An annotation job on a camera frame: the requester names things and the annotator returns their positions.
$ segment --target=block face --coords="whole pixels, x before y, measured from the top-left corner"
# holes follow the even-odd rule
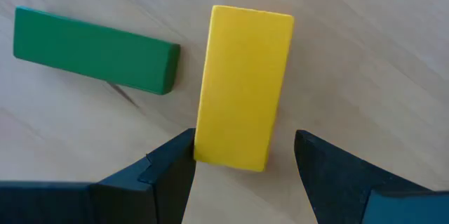
[[[179,45],[17,7],[14,56],[156,94],[171,90]]]
[[[195,159],[264,169],[293,21],[290,15],[213,7]]]

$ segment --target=wood grain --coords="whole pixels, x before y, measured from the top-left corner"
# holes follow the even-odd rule
[[[184,223],[315,223],[296,129],[449,189],[449,0],[0,0],[0,179],[96,181],[195,126],[213,4],[292,14],[295,33],[267,171],[198,164]],[[16,60],[18,5],[182,44],[175,90]]]

